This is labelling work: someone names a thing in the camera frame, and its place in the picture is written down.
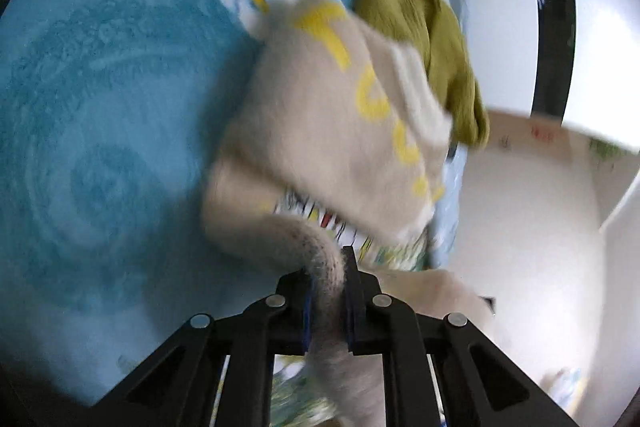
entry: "floor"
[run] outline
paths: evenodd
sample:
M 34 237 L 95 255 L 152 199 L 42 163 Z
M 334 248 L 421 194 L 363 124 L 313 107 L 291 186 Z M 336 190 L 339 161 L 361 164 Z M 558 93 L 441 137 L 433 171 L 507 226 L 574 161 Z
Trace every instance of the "floor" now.
M 536 383 L 591 367 L 604 238 L 584 152 L 573 162 L 487 149 L 469 156 L 449 269 L 496 298 L 501 349 Z

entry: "patterned fabric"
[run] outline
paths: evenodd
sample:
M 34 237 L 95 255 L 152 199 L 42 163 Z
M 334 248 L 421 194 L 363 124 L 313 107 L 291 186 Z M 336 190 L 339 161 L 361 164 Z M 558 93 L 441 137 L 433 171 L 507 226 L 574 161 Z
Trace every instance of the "patterned fabric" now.
M 335 415 L 302 357 L 276 357 L 271 391 L 271 427 L 317 425 Z
M 275 213 L 294 214 L 318 223 L 322 229 L 335 238 L 340 247 L 352 247 L 358 264 L 373 268 L 384 266 L 387 269 L 417 271 L 422 269 L 426 250 L 426 232 L 412 245 L 389 248 L 379 245 L 366 233 L 346 223 L 340 216 L 324 208 L 306 196 L 289 191 L 278 202 Z
M 273 291 L 275 276 L 204 239 L 198 214 L 256 28 L 276 8 L 11 0 L 0 19 L 0 300 L 12 303 L 0 307 L 0 362 L 93 403 L 192 314 L 232 315 Z

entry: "fuzzy fabric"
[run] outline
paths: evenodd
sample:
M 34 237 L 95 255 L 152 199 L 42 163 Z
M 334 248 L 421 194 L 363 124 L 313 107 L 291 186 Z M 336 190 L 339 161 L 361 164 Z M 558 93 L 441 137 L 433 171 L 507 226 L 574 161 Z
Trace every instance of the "fuzzy fabric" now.
M 223 143 L 207 183 L 202 205 L 204 231 L 234 253 L 246 242 L 247 219 L 268 214 L 303 217 L 330 235 L 339 247 L 351 247 L 360 267 L 421 270 L 426 233 L 407 245 L 388 247 L 356 229 L 317 201 L 279 185 Z M 264 251 L 256 254 L 261 257 Z
M 452 139 L 485 145 L 489 117 L 460 25 L 446 1 L 354 0 L 354 11 L 383 35 L 420 51 L 431 89 L 453 117 Z
M 300 0 L 267 41 L 217 161 L 232 151 L 262 183 L 308 194 L 395 247 L 433 215 L 449 133 L 416 50 L 333 0 Z
M 382 358 L 354 357 L 342 327 L 344 262 L 335 241 L 317 225 L 294 216 L 246 216 L 242 232 L 218 234 L 220 243 L 254 264 L 294 271 L 314 280 L 312 341 L 306 359 L 326 396 L 347 423 L 385 425 Z

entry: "olive green cloth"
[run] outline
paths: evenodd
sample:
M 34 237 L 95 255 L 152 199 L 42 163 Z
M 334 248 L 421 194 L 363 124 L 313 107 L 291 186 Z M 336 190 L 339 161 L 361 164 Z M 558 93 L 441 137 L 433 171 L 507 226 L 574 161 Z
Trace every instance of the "olive green cloth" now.
M 489 118 L 449 5 L 444 0 L 355 0 L 354 11 L 384 36 L 418 49 L 433 94 L 452 116 L 452 140 L 484 146 Z

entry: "metal screw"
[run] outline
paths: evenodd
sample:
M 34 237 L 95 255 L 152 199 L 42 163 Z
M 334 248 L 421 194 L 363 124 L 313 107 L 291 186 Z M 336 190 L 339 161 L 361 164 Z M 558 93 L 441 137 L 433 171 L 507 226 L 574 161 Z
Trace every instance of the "metal screw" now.
M 449 321 L 449 324 L 457 328 L 466 326 L 466 323 L 468 322 L 465 315 L 463 315 L 462 313 L 450 313 L 449 315 L 447 315 L 447 320 Z
M 206 328 L 207 326 L 209 326 L 210 322 L 211 319 L 209 318 L 209 315 L 201 313 L 198 315 L 193 315 L 193 317 L 191 317 L 191 320 L 189 321 L 189 324 L 192 328 L 201 330 L 202 328 Z
M 379 293 L 378 295 L 376 295 L 375 297 L 373 297 L 371 299 L 371 301 L 373 302 L 373 304 L 375 304 L 378 308 L 386 308 L 388 306 L 391 306 L 391 302 L 393 302 L 393 299 L 391 297 L 389 297 L 389 295 L 386 295 L 384 293 Z
M 287 302 L 287 299 L 284 298 L 282 295 L 278 295 L 277 293 L 274 293 L 273 295 L 269 295 L 264 300 L 264 302 L 265 304 L 267 304 L 269 308 L 280 308 L 284 306 L 284 303 Z

